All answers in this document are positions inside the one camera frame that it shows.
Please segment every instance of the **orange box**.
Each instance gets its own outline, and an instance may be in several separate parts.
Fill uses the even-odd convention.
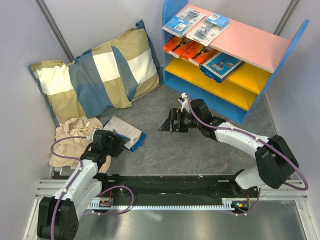
[[[194,65],[199,66],[217,52],[216,49],[209,46],[203,46],[201,43],[196,42],[182,54],[182,57]]]
[[[177,37],[174,36],[170,41],[164,45],[164,51],[168,54],[171,54],[175,58],[180,58],[185,50],[195,44],[195,41],[192,41],[189,38]]]

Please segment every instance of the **pillow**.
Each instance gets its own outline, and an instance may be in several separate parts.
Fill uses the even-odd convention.
[[[131,107],[131,101],[157,88],[152,55],[145,29],[133,28],[69,64],[42,61],[29,70],[58,127],[71,118],[97,117],[109,107]]]

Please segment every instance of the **beige cloth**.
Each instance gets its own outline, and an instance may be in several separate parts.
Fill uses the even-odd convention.
[[[66,121],[63,125],[56,128],[55,139],[59,140],[66,137],[80,136],[86,137],[91,136],[94,129],[102,129],[103,125],[97,118],[91,118],[87,120],[82,120],[81,118],[71,118]],[[54,145],[53,150],[55,153],[68,156],[80,158],[80,156],[85,152],[86,147],[91,143],[91,141],[85,138],[71,138],[62,140]],[[105,173],[111,163],[111,157],[106,158],[105,164],[100,168],[99,173]],[[78,165],[77,160],[66,159],[51,155],[49,164],[53,167],[65,167],[71,166],[71,169],[75,169]]]

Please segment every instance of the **white wall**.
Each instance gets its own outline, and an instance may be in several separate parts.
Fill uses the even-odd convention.
[[[310,189],[320,224],[320,1],[304,0],[285,27],[282,37],[291,39],[301,23],[310,24],[298,46],[266,92],[279,133],[297,158]]]
[[[40,178],[48,177],[55,126],[28,71],[30,63],[67,61],[32,0],[0,7],[0,233],[20,240]]]
[[[273,32],[290,0],[190,0],[198,7]],[[144,20],[162,63],[164,0],[45,0],[74,57],[118,37]]]

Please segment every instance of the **bookshelf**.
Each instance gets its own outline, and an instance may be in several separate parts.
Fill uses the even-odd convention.
[[[212,13],[188,4],[188,0],[165,0],[162,25],[186,6],[204,12],[206,17]],[[296,47],[309,20],[302,23],[291,40],[231,18],[230,22],[209,46],[244,61],[241,67],[219,84],[205,76],[199,67],[163,52],[163,82],[180,93],[189,92],[192,99],[204,99],[212,110],[243,123]],[[162,31],[163,45],[171,38],[172,34]]]

